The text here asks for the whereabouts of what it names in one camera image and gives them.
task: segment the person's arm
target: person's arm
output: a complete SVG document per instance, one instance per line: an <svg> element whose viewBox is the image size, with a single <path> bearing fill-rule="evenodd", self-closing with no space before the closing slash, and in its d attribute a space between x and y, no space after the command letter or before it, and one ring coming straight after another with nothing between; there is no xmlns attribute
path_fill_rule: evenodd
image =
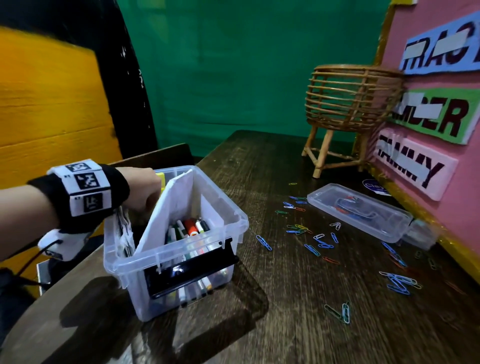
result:
<svg viewBox="0 0 480 364"><path fill-rule="evenodd" d="M130 194L123 205L143 212L152 209L160 195L161 179L151 168L119 167ZM27 185L0 190L0 261L58 227L50 200Z"/></svg>

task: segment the green backdrop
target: green backdrop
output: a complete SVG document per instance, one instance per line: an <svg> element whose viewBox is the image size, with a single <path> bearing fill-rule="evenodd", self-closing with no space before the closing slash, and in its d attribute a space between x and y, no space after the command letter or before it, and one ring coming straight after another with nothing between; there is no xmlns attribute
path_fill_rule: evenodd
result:
<svg viewBox="0 0 480 364"><path fill-rule="evenodd" d="M306 138L314 67L371 64L389 2L118 0L159 146L205 156L238 129Z"/></svg>

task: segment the wooden table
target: wooden table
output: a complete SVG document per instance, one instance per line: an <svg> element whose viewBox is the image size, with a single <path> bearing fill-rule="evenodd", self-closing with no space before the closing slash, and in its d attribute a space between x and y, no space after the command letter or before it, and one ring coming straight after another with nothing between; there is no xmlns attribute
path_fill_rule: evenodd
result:
<svg viewBox="0 0 480 364"><path fill-rule="evenodd" d="M322 250L337 266L303 246L313 243L311 235L285 233L295 223L333 231L336 220L310 205L306 212L274 212L289 195L306 196L326 183L396 204L364 188L369 175L355 167L312 179L313 165L300 156L304 141L238 131L198 164L249 217L231 283L143 324L127 292L105 273L99 249L28 309L0 363L480 363L479 288L441 247L431 252L439 271L415 259L414 247L396 247L424 286L404 296L378 273L402 273L378 239L343 224L339 245ZM340 310L347 300L350 325L324 311L326 303Z"/></svg>

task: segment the rattan stool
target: rattan stool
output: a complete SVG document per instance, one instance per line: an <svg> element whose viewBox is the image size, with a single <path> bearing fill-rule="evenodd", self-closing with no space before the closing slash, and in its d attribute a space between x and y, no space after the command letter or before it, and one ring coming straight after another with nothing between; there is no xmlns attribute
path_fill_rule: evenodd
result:
<svg viewBox="0 0 480 364"><path fill-rule="evenodd" d="M306 97L307 122L312 126L302 156L315 165L314 178L327 168L359 166L365 163L370 131L383 123L400 100L403 73L376 66L318 66L312 73ZM318 128L327 132L320 149L312 148ZM329 151L335 130L359 133L358 158ZM325 164L327 155L347 162Z"/></svg>

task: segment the black cable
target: black cable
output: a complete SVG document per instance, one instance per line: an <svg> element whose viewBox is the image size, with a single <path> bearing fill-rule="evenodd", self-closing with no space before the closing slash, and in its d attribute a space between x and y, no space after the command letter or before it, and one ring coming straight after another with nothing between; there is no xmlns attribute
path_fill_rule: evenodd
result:
<svg viewBox="0 0 480 364"><path fill-rule="evenodd" d="M27 269L32 262L37 259L40 255L42 255L49 247L51 247L53 244L56 244L58 240L54 241L53 243L48 244L45 248L40 250L37 254L35 254L28 262L25 263L25 265L18 271L16 274L17 277L19 277L23 272L25 272L25 269Z"/></svg>

